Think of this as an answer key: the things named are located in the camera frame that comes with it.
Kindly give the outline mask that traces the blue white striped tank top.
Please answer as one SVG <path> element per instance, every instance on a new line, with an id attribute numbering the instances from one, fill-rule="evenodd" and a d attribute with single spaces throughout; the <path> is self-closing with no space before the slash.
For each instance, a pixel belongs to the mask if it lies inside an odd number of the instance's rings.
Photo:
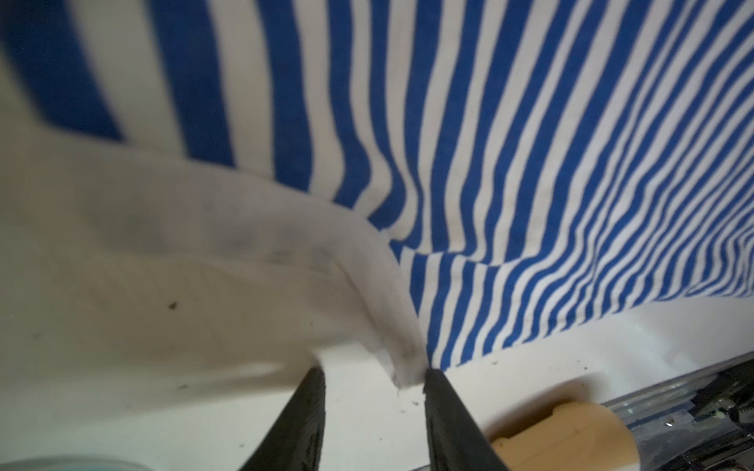
<path id="1" fill-rule="evenodd" d="M 749 1 L 5 1 L 1 220 L 321 247 L 401 384 L 753 294 Z"/>

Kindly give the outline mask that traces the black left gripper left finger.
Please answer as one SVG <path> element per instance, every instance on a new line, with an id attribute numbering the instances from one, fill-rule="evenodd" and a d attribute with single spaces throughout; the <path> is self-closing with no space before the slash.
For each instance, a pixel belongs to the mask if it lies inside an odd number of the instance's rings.
<path id="1" fill-rule="evenodd" d="M 325 373 L 321 367 L 310 368 L 241 470 L 318 470 L 326 424 L 325 404 Z"/>

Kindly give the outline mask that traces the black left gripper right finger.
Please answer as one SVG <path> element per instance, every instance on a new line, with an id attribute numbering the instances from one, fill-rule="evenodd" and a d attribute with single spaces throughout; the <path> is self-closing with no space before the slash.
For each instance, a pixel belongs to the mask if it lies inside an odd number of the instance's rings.
<path id="1" fill-rule="evenodd" d="M 443 371 L 426 371 L 423 392 L 431 470 L 509 470 Z"/>

